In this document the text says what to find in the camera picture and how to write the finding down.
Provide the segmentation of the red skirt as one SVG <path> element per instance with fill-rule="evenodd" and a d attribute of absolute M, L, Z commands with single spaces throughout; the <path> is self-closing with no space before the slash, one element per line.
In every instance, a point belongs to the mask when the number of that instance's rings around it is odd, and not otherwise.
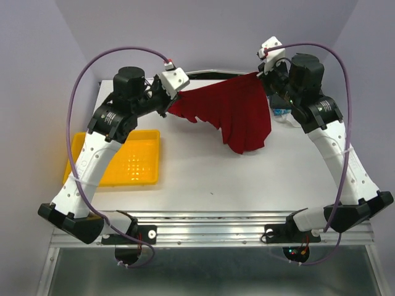
<path fill-rule="evenodd" d="M 191 123 L 210 123 L 237 154 L 263 148 L 272 131 L 267 96 L 256 72 L 182 91 L 168 112 Z"/>

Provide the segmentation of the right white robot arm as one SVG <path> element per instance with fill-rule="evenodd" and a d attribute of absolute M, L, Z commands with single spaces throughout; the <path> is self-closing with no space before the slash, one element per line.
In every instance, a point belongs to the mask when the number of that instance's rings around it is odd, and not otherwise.
<path fill-rule="evenodd" d="M 284 54 L 264 57 L 258 77 L 265 90 L 291 108 L 291 115 L 320 152 L 337 188 L 331 205 L 304 208 L 283 224 L 265 225 L 268 244 L 300 242 L 314 231 L 338 233 L 369 220 L 394 202 L 367 174 L 350 139 L 350 125 L 336 102 L 322 92 L 324 66 L 314 55 L 296 54 L 287 65 Z"/>

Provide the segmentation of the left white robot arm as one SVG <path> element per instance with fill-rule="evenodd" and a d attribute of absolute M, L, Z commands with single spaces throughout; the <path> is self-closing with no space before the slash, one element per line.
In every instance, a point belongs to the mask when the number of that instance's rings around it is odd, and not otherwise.
<path fill-rule="evenodd" d="M 94 211 L 91 201 L 105 170 L 138 118 L 151 112 L 165 116 L 189 85 L 180 67 L 166 66 L 152 83 L 139 67 L 123 67 L 112 80 L 112 92 L 94 112 L 81 152 L 59 193 L 39 206 L 38 215 L 58 229 L 90 244 L 109 227 L 110 219 Z"/>

